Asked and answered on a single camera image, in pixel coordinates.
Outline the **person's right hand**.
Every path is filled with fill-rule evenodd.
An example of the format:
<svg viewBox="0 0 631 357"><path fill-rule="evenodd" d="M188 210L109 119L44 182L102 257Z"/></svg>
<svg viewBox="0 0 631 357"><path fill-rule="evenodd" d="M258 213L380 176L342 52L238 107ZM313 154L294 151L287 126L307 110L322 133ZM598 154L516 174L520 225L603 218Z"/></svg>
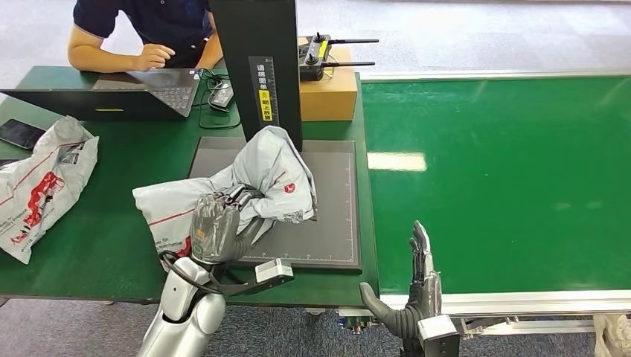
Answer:
<svg viewBox="0 0 631 357"><path fill-rule="evenodd" d="M145 44L141 53L133 60L133 71L149 71L154 68L164 68L176 52L160 44Z"/></svg>

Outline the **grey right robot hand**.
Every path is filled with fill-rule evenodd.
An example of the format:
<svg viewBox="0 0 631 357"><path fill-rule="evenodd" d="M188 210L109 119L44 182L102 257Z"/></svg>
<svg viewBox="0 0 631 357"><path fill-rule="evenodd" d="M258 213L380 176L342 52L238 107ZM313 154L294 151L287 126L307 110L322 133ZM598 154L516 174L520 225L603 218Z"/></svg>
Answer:
<svg viewBox="0 0 631 357"><path fill-rule="evenodd" d="M383 303L377 298L370 284L359 284L360 297L365 307L392 335L401 339L417 338L418 322L441 313L441 279L435 270L429 236L417 220L413 223L409 245L412 275L408 300L402 309L392 309Z"/></svg>

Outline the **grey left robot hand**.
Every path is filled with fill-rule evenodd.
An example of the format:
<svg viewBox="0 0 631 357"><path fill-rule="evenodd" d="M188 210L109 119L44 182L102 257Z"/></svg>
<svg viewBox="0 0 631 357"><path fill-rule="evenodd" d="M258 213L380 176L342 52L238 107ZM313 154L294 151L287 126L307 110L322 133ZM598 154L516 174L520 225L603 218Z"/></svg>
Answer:
<svg viewBox="0 0 631 357"><path fill-rule="evenodd" d="M247 184L237 184L218 192L200 196L190 227L190 256L198 263L214 265L244 257L264 219L253 218L239 229L242 209L263 194Z"/></svg>

